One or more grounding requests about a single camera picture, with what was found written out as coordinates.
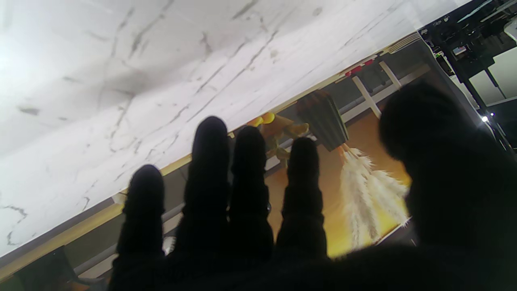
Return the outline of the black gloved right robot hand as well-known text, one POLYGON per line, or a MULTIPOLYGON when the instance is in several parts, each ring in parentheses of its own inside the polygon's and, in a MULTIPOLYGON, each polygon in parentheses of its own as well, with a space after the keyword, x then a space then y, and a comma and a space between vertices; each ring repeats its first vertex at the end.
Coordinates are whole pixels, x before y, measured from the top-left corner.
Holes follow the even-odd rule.
POLYGON ((330 259, 317 147, 292 144, 283 222, 268 223, 266 145, 256 127, 230 138, 209 116, 196 129, 183 217, 163 252, 164 182, 137 170, 110 291, 503 291, 516 289, 516 160, 427 82, 390 97, 380 140, 412 179, 406 206, 418 244, 366 247, 330 259))

